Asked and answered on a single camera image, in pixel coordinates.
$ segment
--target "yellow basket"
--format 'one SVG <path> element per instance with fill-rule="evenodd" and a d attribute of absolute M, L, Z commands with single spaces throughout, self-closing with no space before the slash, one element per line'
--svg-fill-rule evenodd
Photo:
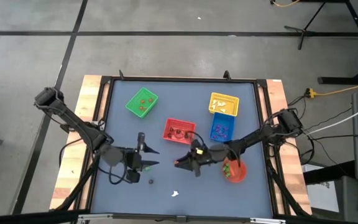
<path fill-rule="evenodd" d="M 240 99 L 238 99 L 237 97 L 220 93 L 212 93 L 211 100 L 209 101 L 209 112 L 218 112 L 231 116 L 237 116 L 237 112 L 239 111 L 239 102 Z"/>

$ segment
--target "plastic basket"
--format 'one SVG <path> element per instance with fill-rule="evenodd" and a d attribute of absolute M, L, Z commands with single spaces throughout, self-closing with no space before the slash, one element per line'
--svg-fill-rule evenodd
<path fill-rule="evenodd" d="M 140 118 L 153 108 L 158 100 L 158 96 L 146 88 L 141 88 L 125 107 Z"/>
<path fill-rule="evenodd" d="M 215 113 L 212 120 L 211 134 L 212 140 L 225 142 L 233 137 L 234 117 L 222 113 Z"/>
<path fill-rule="evenodd" d="M 239 102 L 240 99 L 238 99 L 238 97 L 220 93 L 212 93 L 211 100 L 209 101 L 209 112 L 218 112 L 231 116 L 237 116 Z"/>
<path fill-rule="evenodd" d="M 187 131 L 196 131 L 196 124 L 168 118 L 162 138 L 183 144 L 191 144 L 193 133 L 186 133 Z"/>
<path fill-rule="evenodd" d="M 247 175 L 247 166 L 241 161 L 240 167 L 237 160 L 230 161 L 225 158 L 222 165 L 223 176 L 232 183 L 242 182 Z"/>

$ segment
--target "gray tabletop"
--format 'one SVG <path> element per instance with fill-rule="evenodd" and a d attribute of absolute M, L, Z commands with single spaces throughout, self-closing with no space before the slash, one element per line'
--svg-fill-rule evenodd
<path fill-rule="evenodd" d="M 148 115 L 140 119 L 125 105 L 142 87 L 159 99 Z M 173 166 L 175 159 L 186 154 L 189 145 L 162 139 L 167 118 L 194 122 L 196 132 L 207 145 L 218 143 L 209 138 L 213 114 L 209 113 L 208 104 L 212 92 L 240 98 L 234 138 L 259 128 L 254 89 L 250 83 L 114 82 L 106 132 L 114 138 L 114 145 L 126 147 L 134 147 L 137 133 L 144 132 L 147 145 L 160 154 L 143 154 L 143 158 L 160 164 L 143 171 L 137 184 L 111 185 L 108 175 L 99 172 L 93 213 L 272 217 L 261 144 L 250 147 L 242 155 L 247 176 L 239 184 L 232 184 L 223 177 L 222 163 L 202 167 L 200 177 Z M 100 166 L 108 170 L 103 161 Z M 121 175 L 122 166 L 115 167 L 113 172 Z M 153 184 L 149 184 L 150 179 L 154 180 Z M 172 197 L 174 190 L 179 193 L 176 197 Z"/>

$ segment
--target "white cable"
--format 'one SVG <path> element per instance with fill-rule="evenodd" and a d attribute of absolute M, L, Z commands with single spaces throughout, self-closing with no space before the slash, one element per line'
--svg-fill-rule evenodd
<path fill-rule="evenodd" d="M 354 115 L 348 117 L 348 118 L 343 119 L 342 121 L 338 121 L 338 122 L 335 123 L 335 124 L 332 124 L 332 125 L 329 125 L 329 126 L 326 126 L 326 127 L 320 128 L 320 129 L 317 129 L 316 131 L 309 132 L 309 133 L 306 134 L 306 135 L 308 136 L 308 135 L 313 134 L 313 133 L 316 133 L 316 132 L 318 132 L 318 131 L 322 131 L 322 130 L 324 130 L 324 129 L 331 128 L 331 127 L 333 127 L 333 126 L 335 126 L 335 125 L 337 125 L 337 124 L 341 124 L 342 122 L 345 122 L 345 121 L 347 121 L 348 119 L 351 119 L 351 118 L 353 118 L 353 117 L 355 117 L 355 116 L 357 116 L 357 115 L 358 115 L 358 112 L 355 113 Z"/>

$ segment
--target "green basket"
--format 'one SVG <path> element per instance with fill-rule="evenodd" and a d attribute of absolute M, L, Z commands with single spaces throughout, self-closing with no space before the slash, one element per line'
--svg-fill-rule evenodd
<path fill-rule="evenodd" d="M 132 113 L 140 118 L 144 118 L 146 114 L 156 104 L 158 96 L 146 88 L 141 88 L 134 97 L 125 105 Z"/>

